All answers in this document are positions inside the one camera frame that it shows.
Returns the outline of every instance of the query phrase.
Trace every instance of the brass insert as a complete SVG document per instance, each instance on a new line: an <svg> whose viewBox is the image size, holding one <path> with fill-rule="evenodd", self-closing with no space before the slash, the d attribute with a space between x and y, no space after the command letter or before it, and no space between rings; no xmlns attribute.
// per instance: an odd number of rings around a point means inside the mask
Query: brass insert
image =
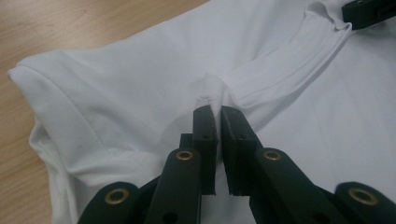
<svg viewBox="0 0 396 224"><path fill-rule="evenodd" d="M194 157L194 155L190 151L179 151L176 154L176 157L181 161L188 161L188 160L192 159L192 157Z"/></svg>
<svg viewBox="0 0 396 224"><path fill-rule="evenodd" d="M348 193L357 202L371 206L378 204L378 199L375 195L365 189L352 188Z"/></svg>
<svg viewBox="0 0 396 224"><path fill-rule="evenodd" d="M275 151L266 151L264 152L264 157L271 161L279 161L281 156L279 153Z"/></svg>
<svg viewBox="0 0 396 224"><path fill-rule="evenodd" d="M128 196L128 189L113 189L106 195L105 201L108 204L118 204L125 201Z"/></svg>

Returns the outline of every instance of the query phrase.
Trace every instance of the black clamp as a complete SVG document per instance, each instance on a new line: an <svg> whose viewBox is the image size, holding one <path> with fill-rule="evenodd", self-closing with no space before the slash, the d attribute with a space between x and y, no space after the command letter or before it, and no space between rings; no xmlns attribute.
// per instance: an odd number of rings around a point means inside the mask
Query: black clamp
<svg viewBox="0 0 396 224"><path fill-rule="evenodd" d="M215 194L218 138L209 105L193 112L161 176L138 189L117 182L90 201L79 224L198 224L201 196ZM396 204L361 183L315 186L281 150L263 147L243 113L221 108L221 143L230 194L248 196L258 224L396 223Z"/></svg>
<svg viewBox="0 0 396 224"><path fill-rule="evenodd" d="M396 16L396 0L355 0L342 9L344 22L360 30Z"/></svg>

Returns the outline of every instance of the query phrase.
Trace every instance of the wooden table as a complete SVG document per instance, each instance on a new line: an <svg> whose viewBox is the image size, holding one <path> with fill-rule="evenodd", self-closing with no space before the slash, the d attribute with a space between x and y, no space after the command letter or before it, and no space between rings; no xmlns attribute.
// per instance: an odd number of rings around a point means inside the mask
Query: wooden table
<svg viewBox="0 0 396 224"><path fill-rule="evenodd" d="M51 223L45 164L29 147L34 114L7 71L53 49L121 40L206 0L0 0L0 223Z"/></svg>

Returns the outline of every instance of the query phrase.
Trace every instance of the white t-shirt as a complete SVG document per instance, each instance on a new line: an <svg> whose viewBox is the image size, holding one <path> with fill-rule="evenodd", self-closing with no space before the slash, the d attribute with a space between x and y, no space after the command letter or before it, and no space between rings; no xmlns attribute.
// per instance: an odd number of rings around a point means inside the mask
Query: white t-shirt
<svg viewBox="0 0 396 224"><path fill-rule="evenodd" d="M341 0L214 0L100 49L56 50L9 71L35 111L54 223L97 190L161 174L192 111L242 110L265 147L318 186L358 181L396 201L396 20L351 32ZM204 196L201 223L255 223L248 198Z"/></svg>

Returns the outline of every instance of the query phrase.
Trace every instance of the screw hole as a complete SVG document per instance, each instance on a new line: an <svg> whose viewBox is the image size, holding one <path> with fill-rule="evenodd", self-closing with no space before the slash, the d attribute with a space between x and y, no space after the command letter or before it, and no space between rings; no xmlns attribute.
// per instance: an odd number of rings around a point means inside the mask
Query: screw hole
<svg viewBox="0 0 396 224"><path fill-rule="evenodd" d="M320 212L314 213L314 215L312 215L312 218L316 220L318 223L330 223L330 219L326 215Z"/></svg>
<svg viewBox="0 0 396 224"><path fill-rule="evenodd" d="M188 161L188 160L192 159L192 157L194 157L194 155L190 151L179 151L176 154L176 157L181 161Z"/></svg>
<svg viewBox="0 0 396 224"><path fill-rule="evenodd" d="M177 223L177 221L178 221L178 215L176 213L169 212L163 216L163 223L165 224L174 224Z"/></svg>
<svg viewBox="0 0 396 224"><path fill-rule="evenodd" d="M281 156L279 153L275 151L266 151L264 152L264 158L270 160L270 161L279 161Z"/></svg>
<svg viewBox="0 0 396 224"><path fill-rule="evenodd" d="M348 193L355 201L359 203L371 206L378 204L378 199L374 196L374 194L365 189L352 188L348 191Z"/></svg>
<svg viewBox="0 0 396 224"><path fill-rule="evenodd" d="M105 197L108 204L118 204L124 202L129 196L128 189L113 189Z"/></svg>

